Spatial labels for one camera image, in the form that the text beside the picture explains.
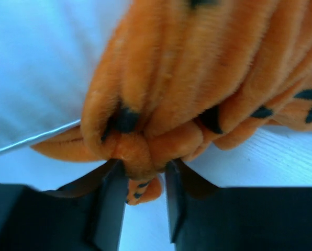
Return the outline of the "orange patterned pillowcase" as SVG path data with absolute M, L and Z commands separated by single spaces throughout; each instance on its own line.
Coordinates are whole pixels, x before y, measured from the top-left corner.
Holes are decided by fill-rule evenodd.
M 312 131 L 312 1 L 132 1 L 80 125 L 33 148 L 122 160 L 136 205 L 160 196 L 171 160 L 230 150 L 269 124 Z

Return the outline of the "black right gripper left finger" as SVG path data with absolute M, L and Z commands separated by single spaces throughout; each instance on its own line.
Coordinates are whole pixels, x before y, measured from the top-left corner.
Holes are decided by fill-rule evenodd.
M 112 159 L 58 190 L 0 184 L 0 250 L 117 250 L 127 182 Z

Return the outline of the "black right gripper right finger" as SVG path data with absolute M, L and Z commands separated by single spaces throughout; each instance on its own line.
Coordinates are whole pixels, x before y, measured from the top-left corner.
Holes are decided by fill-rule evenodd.
M 312 187 L 219 188 L 179 159 L 165 180 L 176 250 L 312 250 Z

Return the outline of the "white pillow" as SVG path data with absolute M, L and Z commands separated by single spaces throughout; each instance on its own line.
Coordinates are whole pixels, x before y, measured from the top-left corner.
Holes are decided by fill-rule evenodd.
M 0 1 L 0 154 L 80 123 L 128 1 Z

